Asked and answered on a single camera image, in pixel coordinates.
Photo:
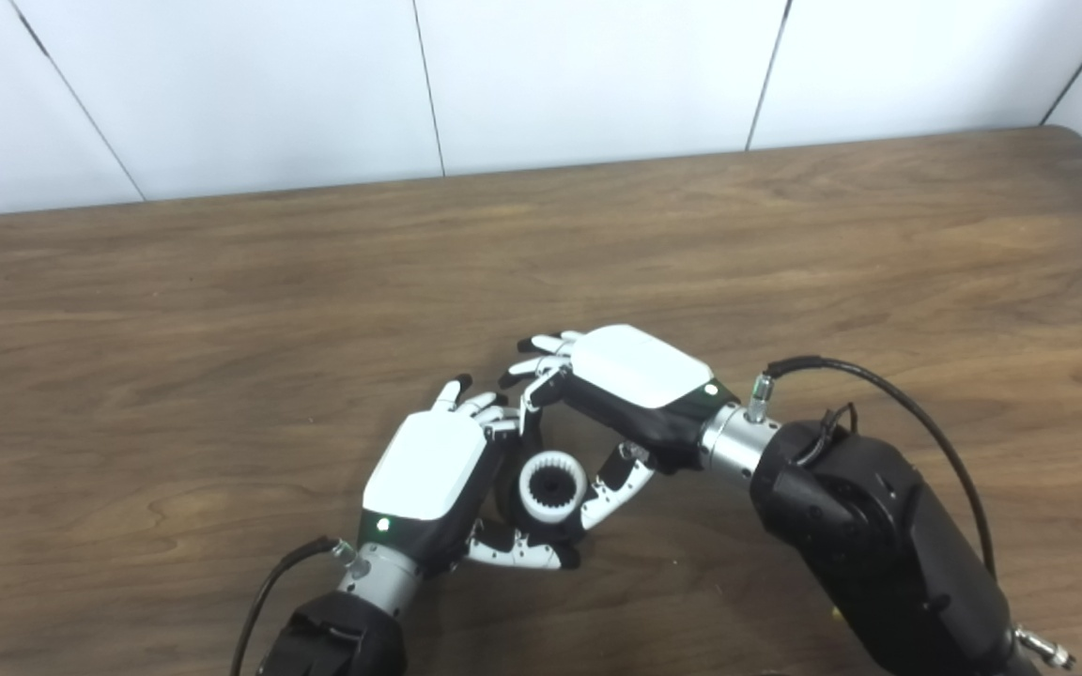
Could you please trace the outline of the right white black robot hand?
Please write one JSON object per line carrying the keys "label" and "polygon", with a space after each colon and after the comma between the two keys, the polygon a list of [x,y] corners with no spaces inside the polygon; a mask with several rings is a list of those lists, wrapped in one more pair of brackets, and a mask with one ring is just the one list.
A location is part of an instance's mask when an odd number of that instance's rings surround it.
{"label": "right white black robot hand", "polygon": [[749,478],[769,432],[745,419],[713,369],[630,324],[533,335],[518,343],[500,388],[522,386],[522,430],[563,403],[622,437],[577,511],[583,533],[604,522],[656,472],[725,470]]}

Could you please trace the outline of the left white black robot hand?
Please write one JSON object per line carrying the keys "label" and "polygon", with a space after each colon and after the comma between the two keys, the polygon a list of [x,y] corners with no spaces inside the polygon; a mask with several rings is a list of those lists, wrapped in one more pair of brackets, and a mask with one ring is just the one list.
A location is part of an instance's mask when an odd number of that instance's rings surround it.
{"label": "left white black robot hand", "polygon": [[396,428],[362,490],[358,544],[398,553],[425,580],[463,561],[579,569],[572,546],[484,514],[519,458],[522,415],[501,393],[467,395],[471,384],[469,374],[448,380]]}

